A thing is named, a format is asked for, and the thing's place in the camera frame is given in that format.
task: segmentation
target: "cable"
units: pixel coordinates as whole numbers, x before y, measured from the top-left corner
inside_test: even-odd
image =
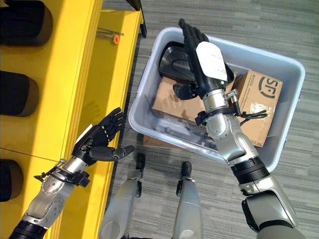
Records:
[[[259,111],[253,114],[247,114],[246,112],[243,112],[240,117],[244,118],[244,120],[240,122],[240,126],[242,126],[244,123],[248,122],[249,120],[262,119],[267,117],[268,114],[266,112],[267,112],[266,110]]]

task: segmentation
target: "printed logo on box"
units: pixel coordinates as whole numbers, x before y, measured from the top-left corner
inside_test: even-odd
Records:
[[[278,86],[278,81],[275,79],[269,79],[263,76],[258,85],[259,92],[267,98],[275,98],[276,87]]]

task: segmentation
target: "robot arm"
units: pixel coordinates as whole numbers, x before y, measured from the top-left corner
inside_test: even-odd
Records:
[[[130,154],[133,146],[108,147],[115,134],[123,129],[123,113],[116,108],[98,125],[89,126],[76,142],[68,161],[61,159],[47,173],[35,176],[42,182],[22,220],[9,239],[41,239],[61,214],[65,200],[74,186],[86,187],[90,180],[84,170],[96,161],[116,161]]]
[[[183,19],[179,21],[179,26],[183,30],[184,47],[196,83],[174,86],[173,89],[179,98],[191,99],[198,95],[203,100],[206,112],[201,112],[196,122],[206,125],[207,133],[214,139],[219,153],[236,176],[240,190],[247,197],[242,202],[247,224],[258,232],[258,239],[304,239],[295,228],[297,217],[289,199],[274,176],[268,172],[249,138],[242,132],[236,117],[245,117],[247,121],[267,115],[265,112],[251,115],[240,112],[237,90],[225,94],[229,69],[226,64],[222,67],[224,62],[220,51],[208,43],[203,33]],[[217,71],[210,71],[207,65],[208,68],[217,65]]]

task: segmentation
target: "gray plastic bin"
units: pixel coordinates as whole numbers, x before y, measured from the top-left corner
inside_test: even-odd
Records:
[[[288,57],[211,36],[208,38],[220,48],[225,62],[233,71],[240,74],[251,69],[283,81],[266,142],[262,148],[257,148],[268,170],[273,171],[278,164],[297,105],[305,69],[298,61]],[[213,141],[203,139],[201,133],[191,132],[181,124],[157,118],[152,111],[161,81],[158,72],[160,55],[170,41],[183,43],[181,29],[166,28],[157,36],[129,113],[130,125],[139,133],[224,162]]]

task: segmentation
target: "gray carpet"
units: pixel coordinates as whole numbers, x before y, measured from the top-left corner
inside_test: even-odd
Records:
[[[283,186],[299,218],[299,230],[308,239],[319,238],[319,4],[317,0],[143,0],[148,37],[136,50],[129,111],[153,46],[165,27],[177,26],[180,17],[203,32],[262,48],[300,61],[306,69],[301,99],[296,108],[281,159],[273,174]],[[131,9],[123,1],[108,1],[103,8]],[[206,239],[253,239],[241,209],[244,196],[224,164],[183,149],[144,147],[128,120],[121,145],[136,145],[147,157],[142,197],[136,199],[131,236],[169,239],[178,205],[175,195],[183,161],[193,165],[202,205]],[[134,168],[130,155],[117,164],[109,197]]]

